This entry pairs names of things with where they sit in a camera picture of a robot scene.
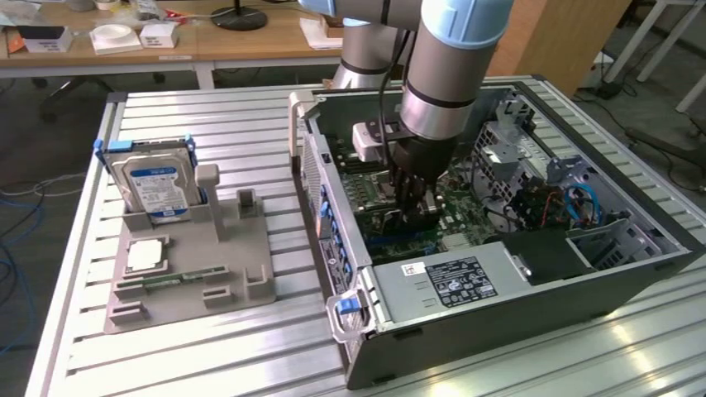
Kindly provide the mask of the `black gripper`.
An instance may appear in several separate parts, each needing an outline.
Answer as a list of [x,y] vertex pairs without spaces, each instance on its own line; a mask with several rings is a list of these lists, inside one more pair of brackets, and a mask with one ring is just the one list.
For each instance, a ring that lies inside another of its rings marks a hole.
[[392,181],[407,179],[435,184],[446,172],[456,148],[456,139],[434,141],[424,138],[403,138],[392,142]]

